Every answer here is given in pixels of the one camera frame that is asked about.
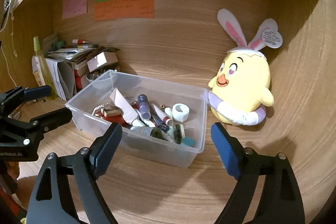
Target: green bottle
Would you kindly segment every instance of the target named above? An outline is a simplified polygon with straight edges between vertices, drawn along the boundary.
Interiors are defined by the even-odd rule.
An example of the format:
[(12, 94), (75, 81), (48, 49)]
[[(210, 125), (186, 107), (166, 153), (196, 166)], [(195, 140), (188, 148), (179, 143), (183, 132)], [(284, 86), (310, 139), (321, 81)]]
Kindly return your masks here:
[(40, 73), (42, 73), (42, 75), (40, 75), (42, 84), (48, 85), (51, 87), (51, 94), (48, 97), (48, 100), (50, 101), (55, 100), (57, 98), (56, 89), (53, 83), (53, 78), (51, 77), (51, 74), (50, 74), (50, 71), (47, 65), (47, 61), (45, 60), (42, 50), (41, 50), (39, 37), (34, 37), (34, 51), (35, 51), (35, 56), (38, 58), (37, 66), (39, 67)]

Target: plush toy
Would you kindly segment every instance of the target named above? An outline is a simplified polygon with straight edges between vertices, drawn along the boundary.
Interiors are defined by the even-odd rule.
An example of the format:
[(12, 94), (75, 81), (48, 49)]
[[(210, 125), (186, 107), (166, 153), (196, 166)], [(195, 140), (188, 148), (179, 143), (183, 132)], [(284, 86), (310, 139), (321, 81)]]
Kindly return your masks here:
[(278, 25), (275, 20), (266, 19), (247, 44), (238, 20), (230, 11), (220, 10), (217, 19), (238, 47), (227, 52), (217, 75), (209, 82), (212, 92), (208, 93), (208, 103), (222, 122), (248, 126), (259, 124), (266, 117), (265, 106), (274, 104), (268, 89), (269, 66), (259, 50), (282, 45)]

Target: white round tag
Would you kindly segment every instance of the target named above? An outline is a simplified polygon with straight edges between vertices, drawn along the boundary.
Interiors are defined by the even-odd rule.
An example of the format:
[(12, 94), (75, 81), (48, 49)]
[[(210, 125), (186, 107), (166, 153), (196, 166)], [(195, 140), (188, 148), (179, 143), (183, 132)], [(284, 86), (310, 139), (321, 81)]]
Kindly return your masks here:
[(283, 42), (281, 34), (272, 29), (264, 30), (262, 40), (270, 48), (279, 48)]

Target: yellow-green bottle cap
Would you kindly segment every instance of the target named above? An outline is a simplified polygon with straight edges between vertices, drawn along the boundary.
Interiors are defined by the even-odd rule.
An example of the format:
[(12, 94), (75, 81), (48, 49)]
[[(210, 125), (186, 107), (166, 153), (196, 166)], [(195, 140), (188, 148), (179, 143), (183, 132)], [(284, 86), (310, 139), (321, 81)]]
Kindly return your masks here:
[(40, 46), (40, 42), (39, 42), (39, 37), (34, 37), (34, 51), (40, 51), (41, 50), (41, 46)]

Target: pink inner ear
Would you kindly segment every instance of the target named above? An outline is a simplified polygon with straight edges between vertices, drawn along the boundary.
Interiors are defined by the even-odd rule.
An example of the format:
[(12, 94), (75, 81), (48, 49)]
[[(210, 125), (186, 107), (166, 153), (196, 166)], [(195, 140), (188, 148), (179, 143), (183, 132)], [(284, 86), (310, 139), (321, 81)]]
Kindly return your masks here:
[(263, 32), (261, 33), (260, 37), (249, 46), (251, 49), (254, 50), (263, 41)]
[(238, 43), (240, 44), (241, 47), (246, 47), (245, 42), (239, 36), (239, 34), (237, 33), (236, 29), (231, 25), (231, 23), (227, 21), (225, 25), (226, 25), (227, 33), (231, 37), (234, 37), (235, 39), (237, 39)]

